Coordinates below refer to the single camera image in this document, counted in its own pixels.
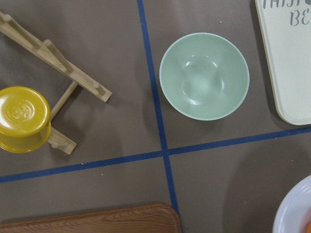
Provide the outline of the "wood grain tray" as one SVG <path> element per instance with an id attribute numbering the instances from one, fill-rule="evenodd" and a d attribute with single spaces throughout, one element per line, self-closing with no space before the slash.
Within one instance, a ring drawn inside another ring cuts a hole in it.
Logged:
<path id="1" fill-rule="evenodd" d="M 50 218 L 9 222 L 2 233 L 181 233 L 177 212 L 168 204 L 104 210 Z"/>

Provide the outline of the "orange fruit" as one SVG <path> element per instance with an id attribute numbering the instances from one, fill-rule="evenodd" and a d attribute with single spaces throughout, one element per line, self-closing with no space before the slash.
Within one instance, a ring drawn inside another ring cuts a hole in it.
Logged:
<path id="1" fill-rule="evenodd" d="M 305 226 L 305 229 L 304 229 L 303 233 L 311 233 L 311 220 L 310 219 L 306 223 L 306 226 Z"/>

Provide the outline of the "cream lettered tray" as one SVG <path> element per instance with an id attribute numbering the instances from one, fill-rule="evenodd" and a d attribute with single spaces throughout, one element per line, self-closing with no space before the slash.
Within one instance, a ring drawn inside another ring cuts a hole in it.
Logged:
<path id="1" fill-rule="evenodd" d="M 311 123 L 311 2 L 255 1 L 275 107 L 292 125 Z"/>

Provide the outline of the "pale green bowl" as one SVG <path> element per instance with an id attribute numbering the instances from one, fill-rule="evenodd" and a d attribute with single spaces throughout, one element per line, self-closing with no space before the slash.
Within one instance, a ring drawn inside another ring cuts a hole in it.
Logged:
<path id="1" fill-rule="evenodd" d="M 242 105 L 250 74 L 245 57 L 229 40 L 212 33 L 192 33 L 165 51 L 159 82 L 175 110 L 192 119 L 212 121 Z"/>

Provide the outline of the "crossing blue tape strip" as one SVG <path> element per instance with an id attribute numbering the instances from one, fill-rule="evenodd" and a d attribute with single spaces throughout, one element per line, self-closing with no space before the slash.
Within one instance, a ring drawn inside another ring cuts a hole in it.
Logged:
<path id="1" fill-rule="evenodd" d="M 65 174 L 65 173 L 70 173 L 70 172 L 76 172 L 76 171 L 82 171 L 82 170 L 88 170 L 88 169 L 94 169 L 94 168 L 100 168 L 100 167 L 106 167 L 106 166 L 114 166 L 114 165 L 126 164 L 126 163 L 131 163 L 131 162 L 142 161 L 142 160 L 149 160 L 149 159 L 154 159 L 154 158 L 163 159 L 166 176 L 167 176 L 167 179 L 169 180 L 170 179 L 169 176 L 171 175 L 171 172 L 172 172 L 171 165 L 169 162 L 169 157 L 172 155 L 178 155 L 178 154 L 188 153 L 188 152 L 196 152 L 196 151 L 201 151 L 201 150 L 209 150 L 209 149 L 215 149 L 215 148 L 221 148 L 221 147 L 227 147 L 227 146 L 233 146 L 233 145 L 239 145 L 239 144 L 246 144 L 246 143 L 269 140 L 269 139 L 278 139 L 282 137 L 310 133 L 310 132 L 311 132 L 310 126 L 307 126 L 303 128 L 290 129 L 290 130 L 279 131 L 279 132 L 264 133 L 264 134 L 251 135 L 251 136 L 245 136 L 245 137 L 239 137 L 239 138 L 233 138 L 233 139 L 227 139 L 227 140 L 221 140 L 221 141 L 215 141 L 215 142 L 208 142 L 208 143 L 203 143 L 203 144 L 198 144 L 198 145 L 191 145 L 191 146 L 159 150 L 159 151 L 153 151 L 153 152 L 142 153 L 142 154 L 128 155 L 124 157 L 94 161 L 94 162 L 89 162 L 85 164 L 80 163 L 80 164 L 75 164 L 75 165 L 70 165 L 70 166 L 62 166 L 62 167 L 56 167 L 56 168 L 50 168 L 50 169 L 44 169 L 44 170 L 38 170 L 38 171 L 6 175 L 6 176 L 1 176 L 0 183 L 22 181 L 26 179 Z"/>

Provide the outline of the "long blue tape strip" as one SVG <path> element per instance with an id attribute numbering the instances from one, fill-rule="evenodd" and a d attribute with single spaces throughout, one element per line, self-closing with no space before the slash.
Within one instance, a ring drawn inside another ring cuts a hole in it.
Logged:
<path id="1" fill-rule="evenodd" d="M 162 118 L 162 111 L 161 111 L 159 93 L 158 93 L 157 82 L 156 82 L 156 74 L 155 74 L 155 68 L 154 68 L 154 63 L 153 63 L 153 56 L 152 56 L 152 51 L 151 51 L 151 44 L 150 44 L 150 39 L 149 39 L 148 26 L 147 26 L 147 20 L 145 16 L 143 1 L 138 0 L 137 5 L 138 5 L 138 14 L 139 14 L 139 19 L 140 19 L 140 24 L 141 24 L 142 37 L 143 37 L 143 42 L 144 42 L 145 56 L 146 56 L 148 72 L 149 72 L 150 85 L 151 85 L 152 96 L 153 96 L 153 104 L 155 108 L 158 135 L 159 135 L 160 145 L 161 145 L 161 154 L 162 154 L 163 163 L 165 167 L 170 201 L 171 201 L 171 205 L 173 209 L 175 209 L 176 212 L 179 213 L 179 206 L 178 206 L 178 201 L 177 201 L 177 196 L 176 196 L 176 191 L 175 191 L 175 186 L 174 186 L 172 167 L 171 167 L 166 134 L 165 134 L 165 129 L 164 129 L 164 123 L 163 123 L 163 118 Z"/>

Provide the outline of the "wooden dish rack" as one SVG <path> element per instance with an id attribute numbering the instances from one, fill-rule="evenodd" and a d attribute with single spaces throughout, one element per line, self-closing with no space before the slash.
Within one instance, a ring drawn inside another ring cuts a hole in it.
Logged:
<path id="1" fill-rule="evenodd" d="M 60 100 L 53 108 L 50 108 L 50 121 L 54 119 L 77 86 L 81 86 L 103 102 L 107 102 L 111 97 L 111 91 L 70 63 L 52 41 L 48 39 L 40 41 L 21 27 L 10 15 L 1 13 L 0 31 L 30 53 L 71 79 L 72 83 Z M 76 147 L 76 143 L 73 140 L 69 139 L 52 126 L 51 134 L 46 143 L 49 143 L 53 148 L 59 149 L 66 154 L 71 154 Z"/>

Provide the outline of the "yellow plastic cup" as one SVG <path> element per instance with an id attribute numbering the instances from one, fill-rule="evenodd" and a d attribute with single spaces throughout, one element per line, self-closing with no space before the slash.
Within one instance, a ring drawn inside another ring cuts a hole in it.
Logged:
<path id="1" fill-rule="evenodd" d="M 11 86 L 0 91 L 0 147 L 28 153 L 43 146 L 51 134 L 50 107 L 37 91 Z"/>

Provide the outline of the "white ribbed bowl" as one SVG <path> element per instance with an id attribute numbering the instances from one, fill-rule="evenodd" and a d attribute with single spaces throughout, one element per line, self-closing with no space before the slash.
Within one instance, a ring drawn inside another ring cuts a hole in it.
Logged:
<path id="1" fill-rule="evenodd" d="M 296 184 L 281 202 L 273 224 L 274 233 L 302 233 L 311 219 L 311 177 Z"/>

